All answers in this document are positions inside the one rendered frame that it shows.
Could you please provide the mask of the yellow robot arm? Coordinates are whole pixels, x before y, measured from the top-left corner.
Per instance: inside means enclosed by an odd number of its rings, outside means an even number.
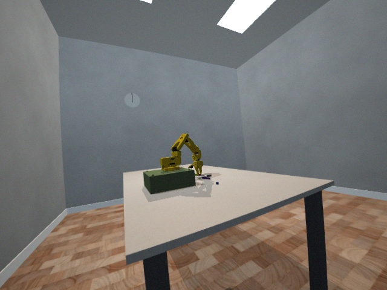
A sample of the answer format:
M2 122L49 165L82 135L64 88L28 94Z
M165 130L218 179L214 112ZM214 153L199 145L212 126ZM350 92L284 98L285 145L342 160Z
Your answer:
M196 146L194 142L188 137L189 137L188 134L182 134L180 138L171 147L172 156L167 158L162 158L163 159L163 166L161 168L162 170L167 172L167 171L174 171L174 170L180 169L179 165L181 164L181 151L179 150L183 147L184 144L193 153L192 155L193 161L198 161L199 159L201 159L201 151L199 150L198 146Z

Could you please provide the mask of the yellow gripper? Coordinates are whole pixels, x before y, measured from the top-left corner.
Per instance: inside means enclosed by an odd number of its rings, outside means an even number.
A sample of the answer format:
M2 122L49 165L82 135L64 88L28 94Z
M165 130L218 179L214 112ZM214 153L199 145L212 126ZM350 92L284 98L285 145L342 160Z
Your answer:
M192 165L190 165L188 168L195 168L196 172L197 172L197 175L199 175L199 171L200 171L200 174L202 173L202 166L203 166L203 162L198 160L198 161L194 161ZM199 169L198 169L199 168Z

